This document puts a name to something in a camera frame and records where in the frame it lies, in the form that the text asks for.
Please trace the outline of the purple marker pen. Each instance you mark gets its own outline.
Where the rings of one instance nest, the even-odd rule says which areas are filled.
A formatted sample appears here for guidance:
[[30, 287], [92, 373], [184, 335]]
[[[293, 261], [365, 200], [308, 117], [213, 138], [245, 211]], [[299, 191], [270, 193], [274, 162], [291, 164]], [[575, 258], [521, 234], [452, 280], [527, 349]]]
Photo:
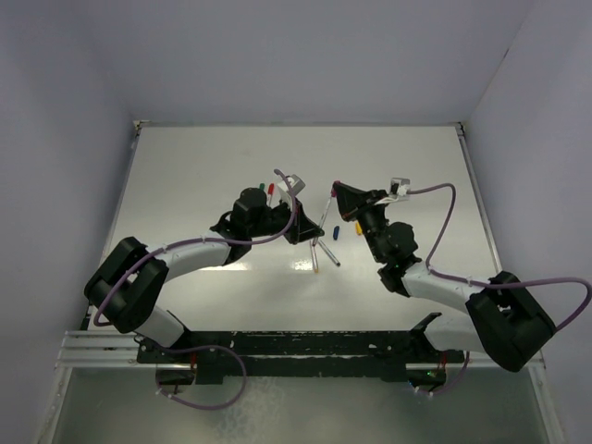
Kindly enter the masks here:
[[321, 215], [321, 217], [320, 217], [320, 220], [319, 220], [319, 223], [318, 223], [318, 227], [319, 227], [319, 228], [321, 228], [321, 229], [323, 229], [323, 228], [324, 228], [324, 225], [325, 225], [325, 223], [326, 223], [327, 216], [328, 216], [328, 213], [329, 213], [329, 209], [330, 209], [330, 207], [331, 207], [331, 205], [332, 205], [332, 202], [333, 202], [333, 199], [334, 199], [334, 198], [333, 198], [333, 197], [331, 197], [331, 195], [330, 195], [330, 192], [329, 192], [329, 196], [328, 196], [328, 199], [327, 199], [327, 203], [326, 203], [326, 205], [325, 205], [325, 208], [324, 208], [324, 210], [323, 210], [323, 213], [322, 213], [322, 215]]

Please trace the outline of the yellow marker pen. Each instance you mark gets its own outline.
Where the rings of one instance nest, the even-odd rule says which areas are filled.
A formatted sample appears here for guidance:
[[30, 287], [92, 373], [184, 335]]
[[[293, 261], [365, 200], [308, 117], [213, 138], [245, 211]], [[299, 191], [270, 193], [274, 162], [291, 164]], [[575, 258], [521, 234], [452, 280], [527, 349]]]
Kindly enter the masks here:
[[313, 271], [315, 274], [318, 274], [318, 272], [319, 272], [318, 258], [317, 258], [315, 243], [312, 240], [310, 241], [310, 251], [311, 251], [311, 260], [312, 260]]

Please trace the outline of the blue marker pen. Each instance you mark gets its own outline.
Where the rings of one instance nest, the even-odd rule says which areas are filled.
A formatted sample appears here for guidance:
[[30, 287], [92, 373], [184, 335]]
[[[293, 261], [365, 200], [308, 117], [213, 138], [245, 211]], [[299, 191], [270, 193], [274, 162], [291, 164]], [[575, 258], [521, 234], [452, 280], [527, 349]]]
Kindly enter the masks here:
[[337, 258], [337, 256], [333, 252], [330, 251], [330, 249], [326, 246], [326, 244], [322, 240], [319, 240], [317, 244], [321, 248], [321, 250], [327, 255], [327, 257], [329, 258], [329, 260], [336, 267], [340, 267], [341, 266], [341, 263], [340, 263], [339, 259]]

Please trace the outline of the red marker pen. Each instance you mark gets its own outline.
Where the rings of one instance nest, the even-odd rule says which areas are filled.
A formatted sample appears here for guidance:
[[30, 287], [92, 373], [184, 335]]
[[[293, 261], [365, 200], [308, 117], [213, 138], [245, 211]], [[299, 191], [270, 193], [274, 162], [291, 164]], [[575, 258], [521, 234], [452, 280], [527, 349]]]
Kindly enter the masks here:
[[272, 203], [274, 190], [275, 190], [275, 184], [270, 183], [267, 188], [267, 203], [268, 203], [268, 205], [271, 205], [271, 203]]

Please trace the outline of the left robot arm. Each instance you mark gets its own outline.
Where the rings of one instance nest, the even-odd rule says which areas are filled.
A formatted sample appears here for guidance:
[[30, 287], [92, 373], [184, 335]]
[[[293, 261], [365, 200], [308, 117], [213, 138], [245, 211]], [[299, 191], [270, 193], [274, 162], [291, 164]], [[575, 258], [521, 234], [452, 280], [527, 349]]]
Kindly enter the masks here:
[[134, 332], [150, 339], [169, 362], [179, 363], [190, 353], [189, 330], [156, 305], [168, 281], [203, 268], [234, 264], [256, 241], [283, 237], [295, 245], [323, 235], [299, 200], [285, 195], [271, 207], [264, 191], [248, 188], [202, 237], [174, 242], [153, 252], [134, 237], [121, 240], [83, 293], [97, 314], [118, 332]]

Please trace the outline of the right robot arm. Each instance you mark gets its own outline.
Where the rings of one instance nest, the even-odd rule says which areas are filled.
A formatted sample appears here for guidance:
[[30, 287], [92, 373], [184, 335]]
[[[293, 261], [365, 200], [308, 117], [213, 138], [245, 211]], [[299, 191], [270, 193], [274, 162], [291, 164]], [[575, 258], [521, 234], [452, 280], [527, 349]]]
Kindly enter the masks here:
[[437, 315], [412, 338], [418, 360], [432, 362], [447, 350], [482, 352], [516, 373], [556, 334], [555, 323], [515, 275], [500, 272], [483, 284], [445, 279], [416, 256], [413, 227], [386, 217], [389, 204], [413, 195], [408, 179], [393, 179], [387, 191], [362, 191], [336, 181], [332, 191], [341, 218], [360, 225], [388, 291], [460, 312]]

